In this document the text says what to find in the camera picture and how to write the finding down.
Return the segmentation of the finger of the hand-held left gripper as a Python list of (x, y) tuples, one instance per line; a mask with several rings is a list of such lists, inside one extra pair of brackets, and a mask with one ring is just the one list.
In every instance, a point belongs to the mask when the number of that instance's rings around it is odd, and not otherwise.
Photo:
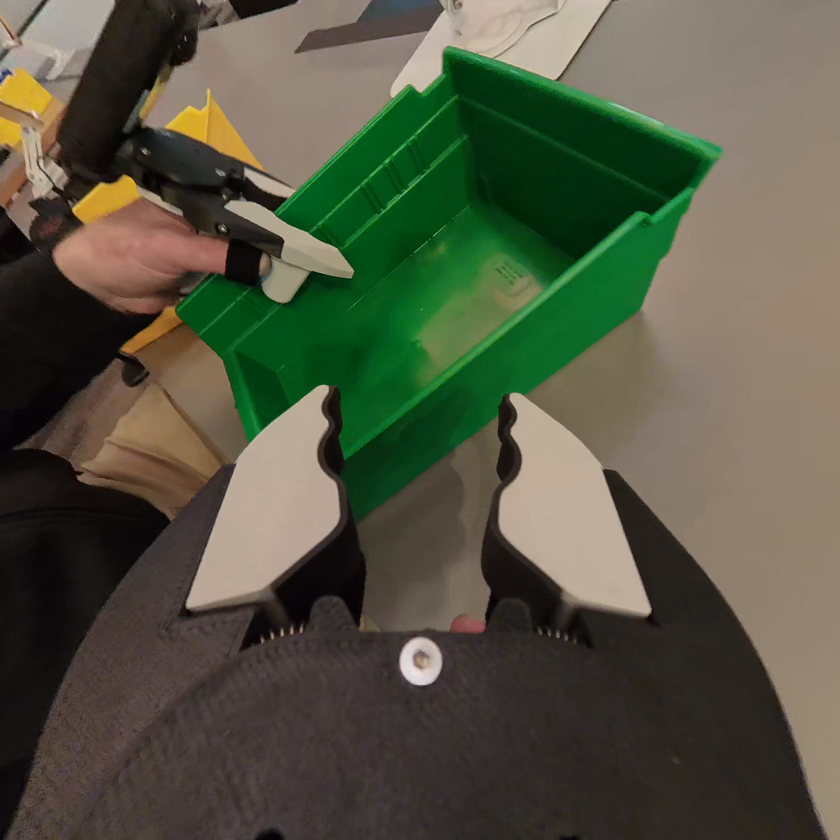
[(268, 299), (289, 303), (310, 274), (349, 279), (354, 269), (338, 248), (293, 227), (269, 209), (246, 200), (224, 206), (228, 238), (224, 277), (260, 288)]
[(243, 197), (250, 202), (285, 202), (295, 188), (253, 167), (243, 168)]

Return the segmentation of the yellow plastic box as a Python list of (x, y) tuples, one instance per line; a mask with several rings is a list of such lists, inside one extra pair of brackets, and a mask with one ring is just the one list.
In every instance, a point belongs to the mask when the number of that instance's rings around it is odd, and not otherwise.
[[(3, 70), (1, 91), (2, 104), (32, 106), (40, 117), (46, 116), (49, 106), (56, 102), (47, 90), (23, 69)], [(205, 106), (200, 109), (185, 108), (166, 127), (193, 140), (203, 141), (216, 151), (234, 156), (259, 170), (262, 168), (210, 91), (206, 93)], [(96, 186), (92, 194), (84, 197), (71, 213), (74, 219), (87, 224), (126, 207), (139, 198), (137, 186), (128, 176), (123, 176), (113, 184)], [(151, 325), (126, 342), (121, 352), (135, 354), (181, 323), (175, 309), (169, 307), (163, 310)]]

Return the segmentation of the wooden document stand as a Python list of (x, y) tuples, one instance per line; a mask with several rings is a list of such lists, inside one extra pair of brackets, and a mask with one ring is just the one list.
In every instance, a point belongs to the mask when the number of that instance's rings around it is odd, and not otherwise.
[[(532, 25), (497, 60), (541, 77), (559, 79), (610, 4), (609, 1), (563, 2), (557, 14)], [(446, 12), (441, 12), (393, 81), (391, 98), (406, 87), (424, 91), (443, 71), (445, 48), (455, 44)]]

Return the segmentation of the green plastic box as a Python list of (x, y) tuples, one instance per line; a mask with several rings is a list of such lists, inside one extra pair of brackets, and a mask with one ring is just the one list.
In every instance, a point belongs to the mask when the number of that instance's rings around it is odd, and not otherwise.
[(447, 48), (279, 209), (336, 246), (288, 304), (206, 280), (178, 312), (224, 363), (246, 439), (337, 386), (362, 519), (643, 305), (722, 150)]

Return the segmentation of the person's black jacket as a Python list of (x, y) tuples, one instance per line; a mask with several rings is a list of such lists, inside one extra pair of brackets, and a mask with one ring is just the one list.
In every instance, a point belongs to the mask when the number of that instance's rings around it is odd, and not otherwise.
[(168, 525), (148, 501), (86, 484), (56, 455), (2, 455), (2, 770), (31, 760), (92, 622)]

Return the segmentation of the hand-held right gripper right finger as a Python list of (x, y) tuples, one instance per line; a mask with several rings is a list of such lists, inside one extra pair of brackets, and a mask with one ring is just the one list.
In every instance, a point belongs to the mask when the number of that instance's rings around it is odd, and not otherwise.
[(504, 395), (498, 487), (481, 546), (486, 619), (505, 600), (536, 629), (571, 629), (582, 612), (645, 621), (653, 609), (601, 462), (520, 393)]

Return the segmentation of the person's beige trouser leg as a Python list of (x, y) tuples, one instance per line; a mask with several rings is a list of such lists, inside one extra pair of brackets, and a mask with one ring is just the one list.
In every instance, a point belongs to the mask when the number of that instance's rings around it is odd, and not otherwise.
[(19, 449), (68, 461), (82, 483), (148, 501), (172, 520), (229, 459), (150, 377), (112, 362)]

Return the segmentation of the person's left hand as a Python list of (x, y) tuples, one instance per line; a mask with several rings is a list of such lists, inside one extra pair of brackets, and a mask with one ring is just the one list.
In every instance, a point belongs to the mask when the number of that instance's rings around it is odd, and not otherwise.
[(141, 198), (79, 227), (52, 259), (71, 284), (107, 308), (159, 314), (202, 278), (223, 275), (232, 244)]

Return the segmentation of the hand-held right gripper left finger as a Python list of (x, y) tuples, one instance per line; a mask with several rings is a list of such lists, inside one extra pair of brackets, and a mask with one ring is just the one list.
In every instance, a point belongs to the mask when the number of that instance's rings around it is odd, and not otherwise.
[(365, 563), (341, 474), (340, 391), (319, 385), (236, 460), (185, 599), (191, 614), (255, 606), (272, 629), (325, 595), (361, 615)]

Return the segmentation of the person's left forearm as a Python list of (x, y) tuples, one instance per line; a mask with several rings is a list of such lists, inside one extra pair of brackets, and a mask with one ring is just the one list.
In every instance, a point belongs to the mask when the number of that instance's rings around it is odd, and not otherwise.
[(74, 286), (48, 252), (1, 272), (1, 451), (37, 434), (156, 319), (112, 310)]

